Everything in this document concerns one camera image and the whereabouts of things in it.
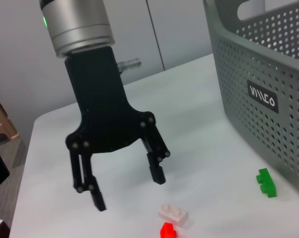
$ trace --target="white table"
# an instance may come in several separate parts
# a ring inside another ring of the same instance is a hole
[[[77,104],[34,124],[11,238],[158,238],[157,216],[170,203],[189,212],[181,238],[299,238],[299,194],[270,168],[227,120],[213,56],[125,86],[131,105],[151,111],[171,151],[166,183],[151,179],[141,141],[92,158],[107,210],[72,187],[65,138],[81,120]],[[268,168],[278,197],[256,182]]]

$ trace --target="perforated basket wall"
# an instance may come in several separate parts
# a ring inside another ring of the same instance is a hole
[[[299,1],[241,21],[243,2],[204,0],[224,109],[249,144],[299,189]],[[278,111],[264,106],[260,94],[251,97],[248,82],[276,94]]]

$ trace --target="screw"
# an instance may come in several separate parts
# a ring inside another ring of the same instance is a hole
[[[79,148],[78,143],[76,143],[76,142],[72,143],[72,148],[73,149],[78,149]]]
[[[89,142],[87,142],[87,141],[84,141],[83,145],[85,148],[88,148],[90,146]]]
[[[77,188],[77,192],[82,193],[83,191],[84,191],[84,189],[82,187]]]

